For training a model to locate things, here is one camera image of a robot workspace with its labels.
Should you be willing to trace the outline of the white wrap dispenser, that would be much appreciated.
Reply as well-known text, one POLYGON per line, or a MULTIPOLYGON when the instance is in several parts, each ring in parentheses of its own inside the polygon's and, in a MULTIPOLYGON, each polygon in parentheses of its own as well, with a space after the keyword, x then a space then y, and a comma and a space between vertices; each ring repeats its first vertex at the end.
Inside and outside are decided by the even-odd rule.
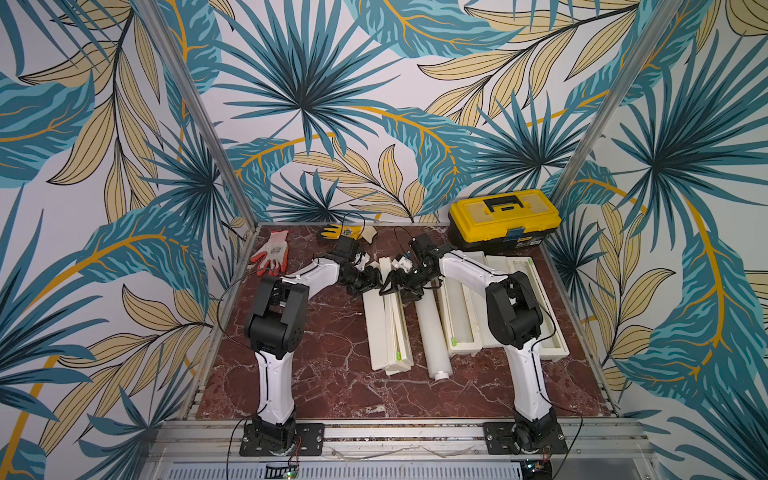
POLYGON ((414 361, 399 293, 373 289, 362 299, 372 370, 388 376, 409 371, 414 361))
POLYGON ((463 286, 456 280, 444 279, 437 290, 437 305, 449 356, 477 355, 482 340, 471 321, 463 286))

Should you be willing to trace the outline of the white dispenser base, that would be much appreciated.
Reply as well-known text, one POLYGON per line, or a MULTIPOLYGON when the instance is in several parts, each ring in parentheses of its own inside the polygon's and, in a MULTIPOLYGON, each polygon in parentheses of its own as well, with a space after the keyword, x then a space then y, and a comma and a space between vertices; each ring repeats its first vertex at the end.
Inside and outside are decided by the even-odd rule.
MULTIPOLYGON (((559 327, 551 302, 543 288, 543 283, 532 257, 486 256, 482 252, 467 252, 466 255, 489 269, 508 273, 525 273, 531 283, 532 291, 538 304, 543 311, 544 320, 541 325, 541 337, 546 337, 546 340, 540 343, 541 359, 544 361, 559 361, 570 355, 569 347, 559 327)), ((463 290, 469 320, 474 321, 480 328, 481 348, 501 348, 502 344, 495 339, 488 327, 485 300, 481 295, 466 286, 463 287, 463 290)))

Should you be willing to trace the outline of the plastic wrap roll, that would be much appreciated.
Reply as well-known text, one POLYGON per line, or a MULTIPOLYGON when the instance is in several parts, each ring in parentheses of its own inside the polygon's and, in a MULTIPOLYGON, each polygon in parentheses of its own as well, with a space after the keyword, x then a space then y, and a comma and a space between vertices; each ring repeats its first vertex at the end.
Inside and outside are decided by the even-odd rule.
POLYGON ((447 380, 453 375, 453 369, 434 295, 426 292, 415 303, 415 309, 428 374, 435 381, 447 380))

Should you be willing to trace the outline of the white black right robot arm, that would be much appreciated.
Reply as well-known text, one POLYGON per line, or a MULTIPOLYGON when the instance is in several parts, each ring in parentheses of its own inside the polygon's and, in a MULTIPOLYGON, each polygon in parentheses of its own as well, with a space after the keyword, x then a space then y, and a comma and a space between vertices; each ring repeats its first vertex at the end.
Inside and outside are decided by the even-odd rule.
POLYGON ((384 277, 382 296, 398 293, 406 302, 422 300, 438 279, 454 280, 481 295, 488 328, 507 355, 514 388, 517 445, 533 452, 558 434, 555 407, 546 392, 541 366, 541 325, 546 314, 529 277, 486 266, 451 245, 436 246, 426 234, 413 237, 410 252, 397 258, 384 277))

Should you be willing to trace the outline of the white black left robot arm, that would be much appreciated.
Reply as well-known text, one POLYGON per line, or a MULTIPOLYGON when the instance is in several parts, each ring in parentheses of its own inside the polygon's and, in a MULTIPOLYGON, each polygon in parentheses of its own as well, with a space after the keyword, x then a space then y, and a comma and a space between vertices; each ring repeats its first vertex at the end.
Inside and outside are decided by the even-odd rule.
POLYGON ((296 431, 292 361, 304 335, 308 307, 322 290, 341 285, 352 297, 381 285, 360 241, 340 237, 334 248, 301 269, 260 281, 245 329, 259 368, 259 406, 252 417, 261 437, 287 443, 296 431))

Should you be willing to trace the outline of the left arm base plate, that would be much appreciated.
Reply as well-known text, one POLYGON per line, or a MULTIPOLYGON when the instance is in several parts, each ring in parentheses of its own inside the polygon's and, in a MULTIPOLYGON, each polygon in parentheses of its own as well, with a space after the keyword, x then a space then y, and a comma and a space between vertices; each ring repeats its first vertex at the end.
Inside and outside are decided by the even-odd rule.
POLYGON ((257 421, 244 427, 239 447, 242 457, 285 456, 319 457, 325 440, 323 423, 273 425, 257 421))

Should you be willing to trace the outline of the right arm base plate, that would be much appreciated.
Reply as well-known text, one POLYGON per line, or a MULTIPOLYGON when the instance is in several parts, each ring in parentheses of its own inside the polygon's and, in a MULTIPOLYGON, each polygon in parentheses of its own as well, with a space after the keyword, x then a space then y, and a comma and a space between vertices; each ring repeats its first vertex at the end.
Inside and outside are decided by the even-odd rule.
POLYGON ((490 455, 565 454, 565 436, 557 423, 534 428, 515 422, 486 422, 483 438, 490 455))

